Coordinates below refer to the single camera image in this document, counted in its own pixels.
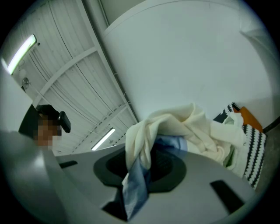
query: laundry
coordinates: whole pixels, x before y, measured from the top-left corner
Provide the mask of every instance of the laundry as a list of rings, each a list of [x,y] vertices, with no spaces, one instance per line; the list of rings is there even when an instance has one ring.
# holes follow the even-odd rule
[[[241,116],[233,113],[226,123],[229,124],[208,120],[199,107],[190,104],[153,113],[147,120],[130,127],[126,133],[129,173],[122,182],[127,219],[130,220],[148,199],[150,151],[154,143],[204,155],[222,164],[230,147],[243,147],[246,138]]]
[[[231,124],[234,119],[234,125],[240,126],[242,120],[238,121],[233,112],[243,118],[242,128],[246,134],[246,140],[242,148],[231,146],[231,151],[223,164],[237,176],[247,179],[251,187],[256,189],[263,166],[266,135],[262,133],[262,126],[250,111],[245,107],[240,109],[234,102],[227,105],[214,120]]]
[[[206,156],[220,164],[230,153],[231,145],[242,147],[246,139],[242,128],[207,119],[205,112],[195,104],[161,110],[127,130],[128,170],[138,156],[143,167],[150,169],[150,151],[158,134],[183,136],[188,152]]]

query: black and white striped cloth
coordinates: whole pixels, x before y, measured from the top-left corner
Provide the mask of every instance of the black and white striped cloth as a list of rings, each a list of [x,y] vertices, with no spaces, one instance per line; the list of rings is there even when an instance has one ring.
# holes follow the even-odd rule
[[[214,121],[223,123],[229,113],[233,112],[233,108],[238,111],[240,110],[235,103],[231,103],[214,119]],[[259,132],[251,125],[244,125],[242,128],[247,137],[245,147],[249,149],[244,177],[248,180],[250,185],[256,189],[263,166],[266,135]]]

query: blue fabric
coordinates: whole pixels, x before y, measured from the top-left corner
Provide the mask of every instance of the blue fabric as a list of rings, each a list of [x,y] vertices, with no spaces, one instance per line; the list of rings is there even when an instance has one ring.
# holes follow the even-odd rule
[[[155,143],[187,151],[187,142],[182,136],[157,135]],[[129,171],[127,181],[123,185],[122,196],[129,221],[148,199],[147,184],[150,181],[150,173],[145,169],[139,157],[135,160]]]
[[[187,151],[187,141],[182,136],[157,135],[155,143]]]

